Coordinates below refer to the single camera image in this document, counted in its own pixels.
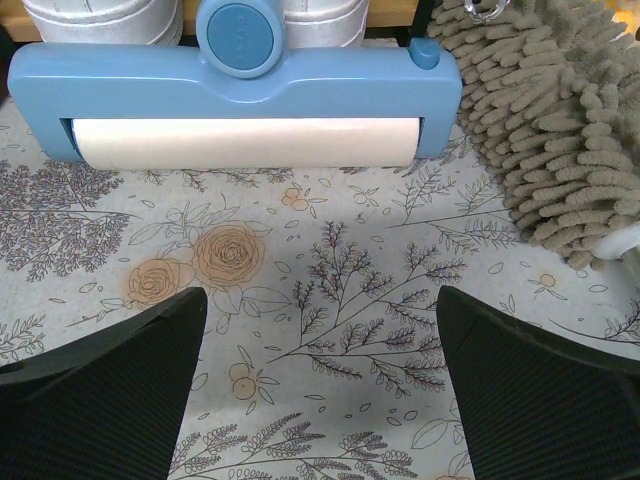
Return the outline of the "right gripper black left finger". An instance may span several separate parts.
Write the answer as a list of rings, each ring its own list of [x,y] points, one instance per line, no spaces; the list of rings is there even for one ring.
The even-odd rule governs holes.
[[[1,369],[4,479],[165,479],[206,324],[187,288]]]

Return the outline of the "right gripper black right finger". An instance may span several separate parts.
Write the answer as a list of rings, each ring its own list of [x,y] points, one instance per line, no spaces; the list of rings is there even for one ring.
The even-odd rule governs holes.
[[[638,478],[638,361],[452,286],[436,317],[476,478]]]

